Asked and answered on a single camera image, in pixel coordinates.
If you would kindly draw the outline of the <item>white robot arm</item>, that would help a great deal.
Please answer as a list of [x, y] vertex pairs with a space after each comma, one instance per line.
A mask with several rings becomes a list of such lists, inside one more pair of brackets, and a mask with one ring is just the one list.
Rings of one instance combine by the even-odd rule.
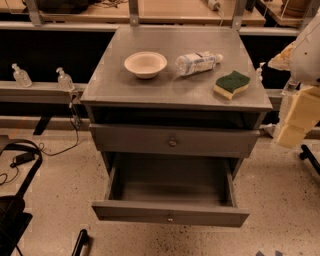
[[294, 93], [283, 91], [276, 143], [292, 148], [320, 121], [320, 15], [316, 16], [268, 66], [290, 72], [300, 84]]

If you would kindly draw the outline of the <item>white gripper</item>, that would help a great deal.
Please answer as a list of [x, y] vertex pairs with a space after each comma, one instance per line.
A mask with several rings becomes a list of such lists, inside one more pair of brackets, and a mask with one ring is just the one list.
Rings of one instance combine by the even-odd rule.
[[282, 105], [276, 143], [286, 148], [299, 144], [320, 121], [320, 87], [303, 86]]

